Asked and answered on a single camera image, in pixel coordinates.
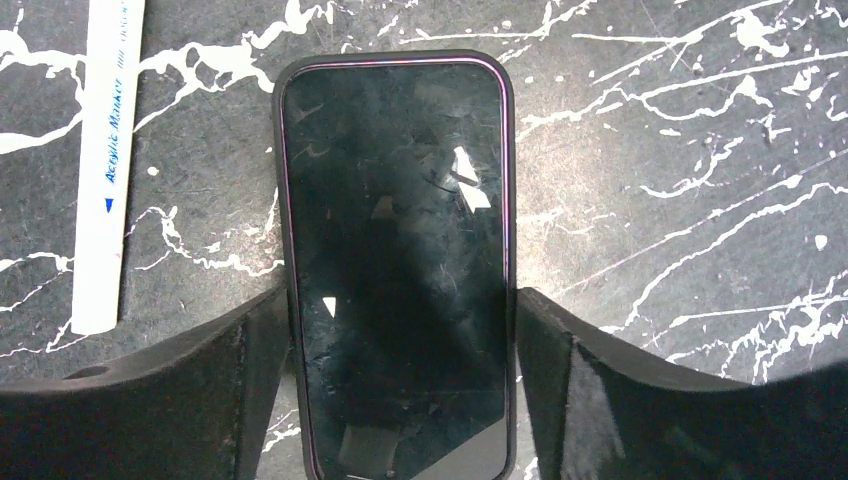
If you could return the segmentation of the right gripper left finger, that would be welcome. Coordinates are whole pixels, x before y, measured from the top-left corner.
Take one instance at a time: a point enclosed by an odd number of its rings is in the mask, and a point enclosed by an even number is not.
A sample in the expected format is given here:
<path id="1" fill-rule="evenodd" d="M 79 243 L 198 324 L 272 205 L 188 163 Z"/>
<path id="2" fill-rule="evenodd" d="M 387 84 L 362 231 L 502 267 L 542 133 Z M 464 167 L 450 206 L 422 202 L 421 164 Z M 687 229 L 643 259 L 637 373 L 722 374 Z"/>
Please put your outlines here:
<path id="1" fill-rule="evenodd" d="M 251 479 L 289 345 L 268 291 L 60 380 L 1 388 L 5 479 Z"/>

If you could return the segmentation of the black cased phone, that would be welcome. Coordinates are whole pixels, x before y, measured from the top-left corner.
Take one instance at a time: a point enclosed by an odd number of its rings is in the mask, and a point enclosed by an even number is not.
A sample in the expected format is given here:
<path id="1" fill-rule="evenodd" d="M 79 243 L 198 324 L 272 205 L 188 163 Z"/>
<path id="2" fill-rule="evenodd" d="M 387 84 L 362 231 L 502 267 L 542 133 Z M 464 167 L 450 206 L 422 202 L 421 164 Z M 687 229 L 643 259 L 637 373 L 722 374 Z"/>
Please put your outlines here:
<path id="1" fill-rule="evenodd" d="M 470 49 L 307 57 L 274 85 L 311 479 L 505 479 L 516 450 L 510 78 Z"/>

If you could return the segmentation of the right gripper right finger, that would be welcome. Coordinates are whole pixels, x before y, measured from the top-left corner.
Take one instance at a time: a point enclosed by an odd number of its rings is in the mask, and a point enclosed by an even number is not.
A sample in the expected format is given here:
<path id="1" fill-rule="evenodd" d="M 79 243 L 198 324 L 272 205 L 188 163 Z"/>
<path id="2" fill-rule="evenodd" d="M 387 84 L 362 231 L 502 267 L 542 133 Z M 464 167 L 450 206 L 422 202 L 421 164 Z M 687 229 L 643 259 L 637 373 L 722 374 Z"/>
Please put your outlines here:
<path id="1" fill-rule="evenodd" d="M 544 479 L 843 479 L 847 365 L 751 385 L 669 363 L 520 289 Z"/>

